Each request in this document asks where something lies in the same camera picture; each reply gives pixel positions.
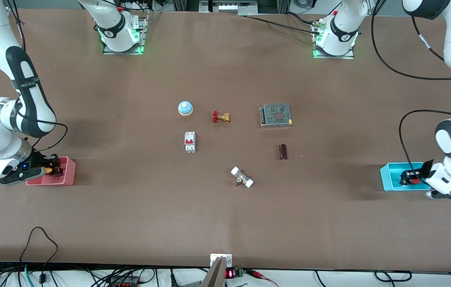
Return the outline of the pink plastic bin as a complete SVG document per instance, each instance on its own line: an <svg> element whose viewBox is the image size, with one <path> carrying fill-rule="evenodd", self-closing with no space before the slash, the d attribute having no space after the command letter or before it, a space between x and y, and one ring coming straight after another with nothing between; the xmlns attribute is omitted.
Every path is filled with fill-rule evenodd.
<svg viewBox="0 0 451 287"><path fill-rule="evenodd" d="M62 156L59 159L62 169L61 176L52 177L44 175L28 180L26 185L28 187L65 187L73 185L76 173L76 162L65 156Z"/></svg>

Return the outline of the blue plastic bin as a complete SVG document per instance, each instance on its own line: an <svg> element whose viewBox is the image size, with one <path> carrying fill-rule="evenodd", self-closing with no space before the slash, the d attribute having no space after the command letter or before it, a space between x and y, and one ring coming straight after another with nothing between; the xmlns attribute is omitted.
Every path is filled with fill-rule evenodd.
<svg viewBox="0 0 451 287"><path fill-rule="evenodd" d="M384 191L429 191L431 188L425 183L402 185L404 171L411 170L408 162L389 162L380 169Z"/></svg>

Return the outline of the orange black power strip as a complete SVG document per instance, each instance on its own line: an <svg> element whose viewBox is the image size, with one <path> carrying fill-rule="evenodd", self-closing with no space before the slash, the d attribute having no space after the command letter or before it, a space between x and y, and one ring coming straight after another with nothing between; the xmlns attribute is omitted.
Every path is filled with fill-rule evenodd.
<svg viewBox="0 0 451 287"><path fill-rule="evenodd" d="M134 276L112 276L106 280L106 287L137 287L139 284Z"/></svg>

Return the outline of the metal mesh power supply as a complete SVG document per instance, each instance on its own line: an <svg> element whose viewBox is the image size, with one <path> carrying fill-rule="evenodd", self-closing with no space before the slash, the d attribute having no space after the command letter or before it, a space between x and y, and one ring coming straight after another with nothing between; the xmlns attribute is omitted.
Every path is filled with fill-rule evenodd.
<svg viewBox="0 0 451 287"><path fill-rule="evenodd" d="M290 104L264 104L259 108L262 128L288 128L293 125Z"/></svg>

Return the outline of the metal fitting white caps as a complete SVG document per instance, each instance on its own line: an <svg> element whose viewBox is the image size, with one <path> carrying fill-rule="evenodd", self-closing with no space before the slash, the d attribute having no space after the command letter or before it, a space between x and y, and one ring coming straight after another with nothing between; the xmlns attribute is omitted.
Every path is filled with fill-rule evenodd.
<svg viewBox="0 0 451 287"><path fill-rule="evenodd" d="M255 183L254 180L250 176L248 176L243 169L240 169L239 167L234 167L231 170L231 174L236 179L236 187L244 185L245 187L250 188Z"/></svg>

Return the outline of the red alligator clip lead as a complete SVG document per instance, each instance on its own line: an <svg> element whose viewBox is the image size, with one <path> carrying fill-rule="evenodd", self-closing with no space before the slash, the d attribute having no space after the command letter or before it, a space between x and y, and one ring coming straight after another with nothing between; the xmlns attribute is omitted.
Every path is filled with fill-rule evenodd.
<svg viewBox="0 0 451 287"><path fill-rule="evenodd" d="M243 270L244 270L244 272L245 272L246 274L248 274L249 276L252 276L252 277L254 277L254 278L256 278L256 279L260 279L260 280L265 280L265 281L271 282L272 284L275 285L275 287L280 287L275 281L273 281L273 280L267 278L267 277L264 276L263 274L261 274L261 273L255 271L255 270L253 270L253 269L246 269L246 268L244 268Z"/></svg>

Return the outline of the grey metal pole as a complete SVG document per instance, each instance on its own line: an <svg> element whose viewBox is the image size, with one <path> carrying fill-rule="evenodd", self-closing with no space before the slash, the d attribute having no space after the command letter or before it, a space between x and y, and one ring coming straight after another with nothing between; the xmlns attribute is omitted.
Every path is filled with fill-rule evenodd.
<svg viewBox="0 0 451 287"><path fill-rule="evenodd" d="M227 256L217 256L199 287L225 287Z"/></svg>

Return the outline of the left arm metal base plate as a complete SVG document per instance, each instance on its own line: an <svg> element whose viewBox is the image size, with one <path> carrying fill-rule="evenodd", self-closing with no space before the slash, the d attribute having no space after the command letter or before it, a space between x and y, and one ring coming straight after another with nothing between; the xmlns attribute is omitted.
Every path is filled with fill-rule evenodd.
<svg viewBox="0 0 451 287"><path fill-rule="evenodd" d="M350 33L338 30L338 35L333 32L332 17L327 16L314 21L310 27L317 34L312 36L313 58L353 59L353 46L359 31Z"/></svg>

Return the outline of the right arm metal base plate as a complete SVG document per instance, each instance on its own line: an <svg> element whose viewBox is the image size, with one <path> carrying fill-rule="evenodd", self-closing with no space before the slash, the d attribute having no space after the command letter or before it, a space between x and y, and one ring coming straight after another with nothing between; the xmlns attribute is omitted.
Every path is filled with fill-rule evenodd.
<svg viewBox="0 0 451 287"><path fill-rule="evenodd" d="M123 11L125 26L116 34L116 38L103 37L103 55L141 55L144 53L149 15L140 18L138 15Z"/></svg>

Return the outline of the white mounting bracket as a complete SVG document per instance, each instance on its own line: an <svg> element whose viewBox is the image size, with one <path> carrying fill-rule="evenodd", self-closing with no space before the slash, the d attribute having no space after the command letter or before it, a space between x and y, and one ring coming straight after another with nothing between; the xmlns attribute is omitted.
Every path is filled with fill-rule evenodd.
<svg viewBox="0 0 451 287"><path fill-rule="evenodd" d="M212 266L215 262L215 260L224 258L223 261L226 263L227 268L233 267L233 260L231 254L223 254L223 253L212 253L210 254L210 266Z"/></svg>

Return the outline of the aluminium frame rail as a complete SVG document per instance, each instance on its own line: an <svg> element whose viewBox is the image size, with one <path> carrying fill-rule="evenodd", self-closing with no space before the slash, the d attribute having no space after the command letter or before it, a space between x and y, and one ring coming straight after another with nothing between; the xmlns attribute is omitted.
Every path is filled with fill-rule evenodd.
<svg viewBox="0 0 451 287"><path fill-rule="evenodd" d="M283 14L292 0L166 0L178 12L213 12L235 15Z"/></svg>

